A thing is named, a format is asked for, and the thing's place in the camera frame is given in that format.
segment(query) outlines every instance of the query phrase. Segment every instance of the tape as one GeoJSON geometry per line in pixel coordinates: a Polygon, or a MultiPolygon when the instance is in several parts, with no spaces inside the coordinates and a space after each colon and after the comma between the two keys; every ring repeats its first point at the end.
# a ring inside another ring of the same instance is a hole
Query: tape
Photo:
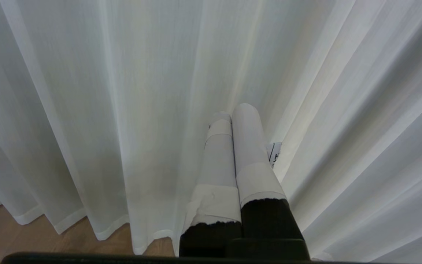
{"type": "Polygon", "coordinates": [[[186,205],[183,231],[198,223],[241,222],[239,190],[236,187],[197,184],[186,205]]]}
{"type": "Polygon", "coordinates": [[[206,137],[206,142],[208,139],[217,134],[226,134],[232,137],[232,127],[229,121],[224,119],[219,119],[214,122],[208,130],[208,136],[206,137]]]}
{"type": "Polygon", "coordinates": [[[245,166],[237,175],[240,206],[254,199],[286,199],[283,188],[267,162],[245,166]]]}

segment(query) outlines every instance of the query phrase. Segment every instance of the wooden floor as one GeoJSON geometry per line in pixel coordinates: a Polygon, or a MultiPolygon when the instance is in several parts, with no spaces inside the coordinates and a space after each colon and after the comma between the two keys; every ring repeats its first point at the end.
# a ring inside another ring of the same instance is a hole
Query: wooden floor
{"type": "MultiPolygon", "coordinates": [[[[129,224],[117,229],[109,239],[98,241],[86,217],[58,235],[45,216],[21,226],[0,206],[0,261],[22,251],[133,255],[129,224]]],[[[173,256],[171,239],[154,240],[144,254],[173,256]]]]}

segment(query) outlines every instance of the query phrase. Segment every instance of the curtain fold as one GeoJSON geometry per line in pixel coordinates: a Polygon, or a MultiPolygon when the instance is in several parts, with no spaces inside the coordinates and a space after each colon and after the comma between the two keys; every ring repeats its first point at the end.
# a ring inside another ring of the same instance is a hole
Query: curtain fold
{"type": "Polygon", "coordinates": [[[312,257],[422,262],[422,1],[0,0],[0,202],[178,250],[214,112],[250,103],[312,257]]]}

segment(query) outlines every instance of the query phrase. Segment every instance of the white sheer curtain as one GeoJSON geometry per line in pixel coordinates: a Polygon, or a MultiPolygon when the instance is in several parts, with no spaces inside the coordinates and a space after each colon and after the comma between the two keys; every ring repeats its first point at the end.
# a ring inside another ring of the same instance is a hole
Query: white sheer curtain
{"type": "Polygon", "coordinates": [[[422,263],[422,1],[0,0],[0,202],[177,247],[214,112],[283,141],[310,254],[422,263]]]}

